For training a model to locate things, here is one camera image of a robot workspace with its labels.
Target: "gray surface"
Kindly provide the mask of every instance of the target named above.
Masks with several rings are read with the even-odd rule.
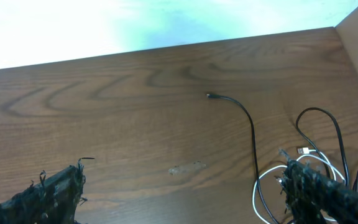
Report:
[[[358,0],[0,0],[0,68],[336,26]]]

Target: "white cable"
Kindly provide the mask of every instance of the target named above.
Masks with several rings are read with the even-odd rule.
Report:
[[[323,162],[323,163],[329,165],[332,169],[334,169],[334,170],[337,172],[337,174],[342,178],[342,180],[345,181],[345,178],[342,176],[342,174],[341,174],[333,165],[331,165],[330,163],[328,163],[328,162],[326,162],[326,161],[320,159],[320,158],[317,157],[317,156],[310,155],[310,154],[305,154],[305,155],[302,155],[302,156],[300,156],[299,158],[297,158],[296,161],[299,161],[301,158],[304,158],[304,157],[306,157],[306,156],[308,156],[308,157],[313,157],[313,158],[318,159],[318,160],[320,160],[321,162]]]
[[[279,165],[279,166],[273,167],[273,168],[269,169],[268,171],[264,172],[262,175],[260,175],[260,176],[259,176],[259,180],[261,180],[261,178],[262,178],[264,175],[268,174],[270,171],[275,170],[275,169],[277,169],[277,168],[287,168],[287,166],[285,166],[285,165]],[[254,207],[254,211],[255,211],[256,215],[257,215],[263,222],[265,222],[266,224],[270,224],[268,221],[266,221],[266,219],[262,218],[262,217],[259,215],[259,213],[258,213],[258,211],[256,210],[256,207],[255,207],[255,190],[256,190],[256,184],[257,184],[257,183],[258,183],[258,182],[255,181],[254,190],[252,191],[252,206]]]
[[[317,152],[317,150],[316,150],[316,149],[310,149],[309,152]],[[324,157],[324,159],[326,159],[326,161],[328,162],[328,164],[331,164],[331,163],[329,162],[328,158],[326,157],[326,155],[324,155],[323,152],[320,152],[320,153],[321,153],[321,155]],[[332,167],[330,167],[330,168],[331,168],[331,170],[332,170],[332,172],[333,172],[334,180],[336,181],[335,171],[334,171],[334,169],[333,169]]]

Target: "wooden tabletop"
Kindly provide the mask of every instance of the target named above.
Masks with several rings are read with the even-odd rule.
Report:
[[[0,70],[0,203],[41,170],[95,157],[83,161],[81,223],[262,223],[249,121],[207,91],[249,110],[260,171],[284,161],[279,148],[295,158],[307,146],[293,125],[303,109],[329,110],[354,180],[358,75],[327,28]],[[307,112],[300,127],[343,172],[331,120]],[[175,166],[183,172],[170,175]],[[264,197],[289,220],[274,175],[261,181]]]

